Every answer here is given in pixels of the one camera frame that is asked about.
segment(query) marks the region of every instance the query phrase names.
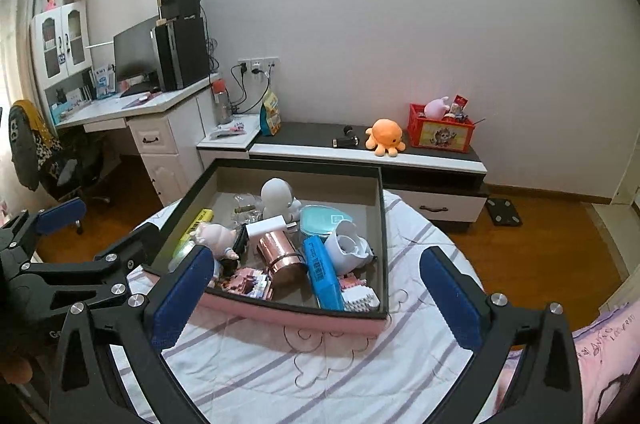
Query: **open cardboard box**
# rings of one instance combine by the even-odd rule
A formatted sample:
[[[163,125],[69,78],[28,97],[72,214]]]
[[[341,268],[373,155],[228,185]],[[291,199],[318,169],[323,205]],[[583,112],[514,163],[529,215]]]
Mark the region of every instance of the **open cardboard box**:
[[[215,160],[180,201],[161,230],[162,249],[145,270],[166,274],[178,240],[203,208],[213,209],[213,223],[231,227],[234,195],[260,195],[268,179],[287,181],[302,205],[320,204],[337,208],[353,217],[358,234],[369,242],[376,259],[354,274],[367,280],[380,300],[380,307],[368,313],[321,309],[308,279],[273,290],[270,301],[206,289],[201,303],[234,315],[323,331],[350,332],[376,336],[388,315],[388,274],[385,213],[380,169],[370,165],[311,163],[279,160]],[[264,262],[249,248],[241,266],[263,269]]]

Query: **copper tumbler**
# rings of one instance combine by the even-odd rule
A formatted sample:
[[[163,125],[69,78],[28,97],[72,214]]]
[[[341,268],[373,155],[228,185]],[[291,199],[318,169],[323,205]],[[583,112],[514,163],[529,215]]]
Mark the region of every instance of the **copper tumbler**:
[[[287,285],[306,275],[305,257],[299,253],[283,231],[272,231],[258,241],[258,250],[267,264],[272,285]]]

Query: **cabinet handle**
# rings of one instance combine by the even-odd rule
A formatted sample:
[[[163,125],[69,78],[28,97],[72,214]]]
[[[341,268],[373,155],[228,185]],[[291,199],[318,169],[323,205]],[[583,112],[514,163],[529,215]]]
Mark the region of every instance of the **cabinet handle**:
[[[428,211],[429,213],[442,213],[443,211],[449,211],[449,208],[428,208],[427,206],[420,206],[420,209]]]

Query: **monitor screen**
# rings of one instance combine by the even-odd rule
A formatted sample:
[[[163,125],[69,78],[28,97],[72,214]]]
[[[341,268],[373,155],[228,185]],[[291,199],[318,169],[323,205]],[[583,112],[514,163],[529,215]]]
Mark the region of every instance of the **monitor screen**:
[[[151,30],[157,19],[158,16],[154,16],[113,37],[117,81],[148,75],[156,70]]]

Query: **pink pillow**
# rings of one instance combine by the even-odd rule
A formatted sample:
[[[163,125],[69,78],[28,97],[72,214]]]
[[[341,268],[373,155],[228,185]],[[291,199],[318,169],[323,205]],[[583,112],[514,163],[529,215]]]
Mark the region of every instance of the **pink pillow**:
[[[582,422],[593,424],[620,391],[640,356],[640,301],[602,314],[573,333],[582,382]],[[495,410],[513,378],[521,351],[511,352],[498,378]]]

